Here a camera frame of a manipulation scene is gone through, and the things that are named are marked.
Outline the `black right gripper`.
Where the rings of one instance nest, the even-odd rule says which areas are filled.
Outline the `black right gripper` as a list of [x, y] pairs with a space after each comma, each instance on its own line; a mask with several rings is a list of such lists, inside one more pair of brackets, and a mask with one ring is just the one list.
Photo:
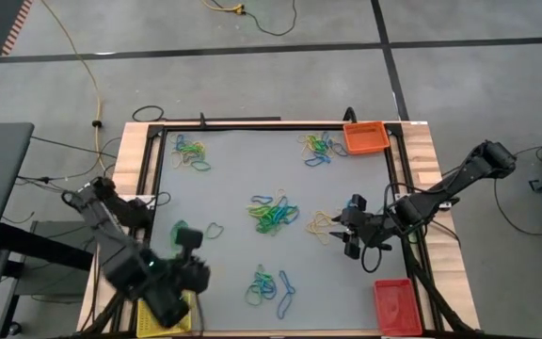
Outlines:
[[359, 240], [365, 245], [380, 245], [389, 238], [385, 227], [387, 218], [384, 214], [366, 213], [367, 201], [359, 194], [353, 194], [332, 221], [341, 221], [345, 215], [345, 225], [352, 232], [330, 232], [342, 240], [344, 254], [349, 258], [360, 257]]

